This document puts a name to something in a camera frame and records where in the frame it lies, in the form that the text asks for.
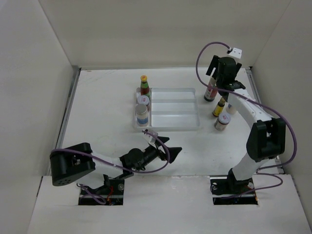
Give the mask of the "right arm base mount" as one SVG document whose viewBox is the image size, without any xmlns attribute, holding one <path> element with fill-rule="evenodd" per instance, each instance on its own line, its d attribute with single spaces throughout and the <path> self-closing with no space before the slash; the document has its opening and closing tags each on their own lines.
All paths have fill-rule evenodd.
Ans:
<svg viewBox="0 0 312 234">
<path fill-rule="evenodd" d="M 230 182 L 226 177 L 211 177 L 210 191 L 214 205 L 258 205 L 255 192 L 241 195 L 254 189 L 253 179 Z"/>
</svg>

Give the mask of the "small yellow-label bottle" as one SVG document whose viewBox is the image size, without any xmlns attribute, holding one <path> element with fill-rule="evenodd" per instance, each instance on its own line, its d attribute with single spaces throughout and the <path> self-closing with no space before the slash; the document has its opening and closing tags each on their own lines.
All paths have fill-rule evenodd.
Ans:
<svg viewBox="0 0 312 234">
<path fill-rule="evenodd" d="M 217 103 L 216 107 L 214 108 L 212 112 L 214 117 L 218 117 L 221 114 L 225 106 L 225 102 L 226 100 L 223 97 L 219 100 L 219 102 Z"/>
</svg>

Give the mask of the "silver-lid bead jar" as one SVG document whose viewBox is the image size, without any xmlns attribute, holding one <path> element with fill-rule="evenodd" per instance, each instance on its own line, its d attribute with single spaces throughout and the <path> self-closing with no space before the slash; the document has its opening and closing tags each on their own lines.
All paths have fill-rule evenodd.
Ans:
<svg viewBox="0 0 312 234">
<path fill-rule="evenodd" d="M 148 114 L 148 109 L 147 106 L 144 104 L 138 104 L 135 108 L 135 113 L 136 113 L 136 120 L 139 126 L 148 126 L 149 122 L 149 114 Z"/>
</svg>

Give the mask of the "white cylinder bottle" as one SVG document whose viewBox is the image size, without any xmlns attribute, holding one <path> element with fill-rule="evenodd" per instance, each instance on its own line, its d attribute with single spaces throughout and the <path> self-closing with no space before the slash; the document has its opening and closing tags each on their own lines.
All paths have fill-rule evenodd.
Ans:
<svg viewBox="0 0 312 234">
<path fill-rule="evenodd" d="M 235 107 L 233 107 L 231 104 L 228 104 L 227 108 L 226 108 L 227 113 L 229 113 L 230 115 L 234 115 L 237 110 Z"/>
</svg>

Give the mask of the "white-lid sauce jar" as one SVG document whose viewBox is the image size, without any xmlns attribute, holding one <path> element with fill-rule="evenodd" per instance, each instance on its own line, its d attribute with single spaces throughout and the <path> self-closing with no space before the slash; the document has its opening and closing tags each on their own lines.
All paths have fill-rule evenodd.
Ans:
<svg viewBox="0 0 312 234">
<path fill-rule="evenodd" d="M 215 124 L 214 124 L 214 127 L 219 130 L 219 131 L 224 131 L 225 128 L 228 126 L 228 124 L 230 123 L 231 121 L 231 115 L 228 114 L 228 113 L 221 113 Z"/>
<path fill-rule="evenodd" d="M 149 104 L 150 104 L 150 99 L 146 95 L 140 95 L 140 96 L 137 97 L 136 100 L 137 100 L 138 104 L 144 104 L 146 106 L 149 106 Z"/>
</svg>

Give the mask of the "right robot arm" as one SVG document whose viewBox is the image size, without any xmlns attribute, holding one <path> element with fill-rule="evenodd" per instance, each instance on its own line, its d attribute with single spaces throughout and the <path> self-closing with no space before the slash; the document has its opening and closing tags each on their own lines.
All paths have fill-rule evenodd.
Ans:
<svg viewBox="0 0 312 234">
<path fill-rule="evenodd" d="M 247 153 L 227 175 L 226 187 L 232 193 L 239 192 L 266 161 L 285 151 L 285 120 L 263 110 L 236 80 L 240 67 L 234 58 L 213 56 L 206 73 L 216 80 L 219 94 L 241 114 L 251 130 Z"/>
</svg>

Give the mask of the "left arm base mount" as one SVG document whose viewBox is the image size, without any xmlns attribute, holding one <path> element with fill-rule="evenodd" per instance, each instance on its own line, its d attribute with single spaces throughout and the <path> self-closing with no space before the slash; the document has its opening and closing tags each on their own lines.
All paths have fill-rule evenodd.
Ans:
<svg viewBox="0 0 312 234">
<path fill-rule="evenodd" d="M 80 188 L 78 205 L 80 206 L 121 206 L 124 198 L 124 179 L 110 178 L 103 176 L 103 183 L 100 187 L 92 189 L 87 185 L 77 183 Z"/>
</svg>

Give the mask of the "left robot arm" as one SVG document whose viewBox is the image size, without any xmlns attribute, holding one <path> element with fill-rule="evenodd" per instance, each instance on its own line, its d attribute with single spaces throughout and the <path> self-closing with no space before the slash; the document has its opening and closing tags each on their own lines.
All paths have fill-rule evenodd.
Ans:
<svg viewBox="0 0 312 234">
<path fill-rule="evenodd" d="M 96 154 L 90 143 L 83 142 L 64 149 L 54 149 L 50 153 L 51 176 L 53 186 L 65 186 L 71 183 L 86 185 L 98 194 L 109 190 L 109 179 L 127 179 L 134 174 L 151 174 L 163 170 L 148 171 L 147 165 L 155 159 L 172 164 L 182 151 L 182 147 L 168 147 L 169 137 L 144 131 L 148 147 L 144 150 L 133 148 L 118 158 Z"/>
</svg>

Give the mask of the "clear soy sauce bottle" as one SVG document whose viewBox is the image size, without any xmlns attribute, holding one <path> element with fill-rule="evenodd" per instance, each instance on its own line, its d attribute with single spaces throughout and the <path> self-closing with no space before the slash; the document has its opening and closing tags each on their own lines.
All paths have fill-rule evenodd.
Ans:
<svg viewBox="0 0 312 234">
<path fill-rule="evenodd" d="M 209 83 L 208 83 L 208 87 L 204 94 L 204 99 L 207 102 L 212 102 L 215 99 L 217 92 L 218 90 L 216 86 L 216 79 L 213 76 L 211 76 Z"/>
</svg>

